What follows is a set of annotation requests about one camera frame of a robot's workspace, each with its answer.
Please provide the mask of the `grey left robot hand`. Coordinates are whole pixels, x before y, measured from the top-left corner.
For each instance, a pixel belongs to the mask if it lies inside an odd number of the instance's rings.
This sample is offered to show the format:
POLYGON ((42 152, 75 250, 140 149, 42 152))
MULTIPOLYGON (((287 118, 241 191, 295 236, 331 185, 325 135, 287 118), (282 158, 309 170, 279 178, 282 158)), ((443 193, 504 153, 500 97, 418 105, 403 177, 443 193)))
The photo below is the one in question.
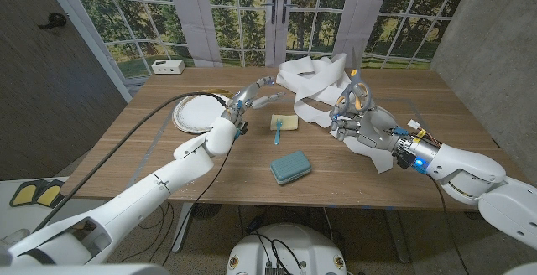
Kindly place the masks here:
POLYGON ((281 91, 273 95, 262 96, 256 99, 259 90, 263 86, 271 86, 274 82, 275 80, 273 77, 265 76, 256 82, 245 86, 227 102, 221 117, 232 122, 236 127, 240 127, 242 125, 242 115, 248 108, 260 109, 272 101, 277 101, 285 97, 285 93, 281 91))

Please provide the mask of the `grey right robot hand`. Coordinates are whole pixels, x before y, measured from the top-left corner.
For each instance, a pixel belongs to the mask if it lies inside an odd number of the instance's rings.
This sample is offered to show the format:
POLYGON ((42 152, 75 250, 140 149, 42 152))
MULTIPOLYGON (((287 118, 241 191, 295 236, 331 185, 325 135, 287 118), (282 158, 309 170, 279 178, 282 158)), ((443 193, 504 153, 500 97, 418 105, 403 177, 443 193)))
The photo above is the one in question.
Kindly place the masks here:
POLYGON ((399 139, 393 135, 393 130, 398 127, 394 116, 380 106, 374 106, 363 114, 354 111, 340 113, 340 108, 334 106, 329 115, 331 130, 336 132, 339 141, 350 137, 370 148, 392 151, 399 139))

